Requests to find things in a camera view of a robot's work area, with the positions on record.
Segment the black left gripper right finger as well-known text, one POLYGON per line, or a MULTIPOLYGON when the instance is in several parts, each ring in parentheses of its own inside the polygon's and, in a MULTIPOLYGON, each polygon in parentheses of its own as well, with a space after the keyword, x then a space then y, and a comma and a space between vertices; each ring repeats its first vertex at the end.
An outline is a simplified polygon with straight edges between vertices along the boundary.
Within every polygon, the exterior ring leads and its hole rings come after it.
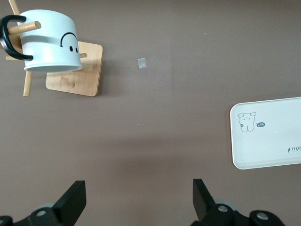
POLYGON ((198 220, 193 226, 233 226, 234 211, 226 204, 215 203, 202 179, 193 179, 193 206, 198 220))

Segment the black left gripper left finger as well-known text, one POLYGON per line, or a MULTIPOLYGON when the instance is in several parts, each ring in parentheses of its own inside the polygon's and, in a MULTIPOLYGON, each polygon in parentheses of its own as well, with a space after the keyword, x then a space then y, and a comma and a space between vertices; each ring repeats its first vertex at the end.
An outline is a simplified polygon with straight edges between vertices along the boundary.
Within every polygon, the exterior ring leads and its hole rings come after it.
POLYGON ((73 226, 87 203, 85 181, 75 181, 52 207, 43 207, 29 216, 31 226, 73 226))

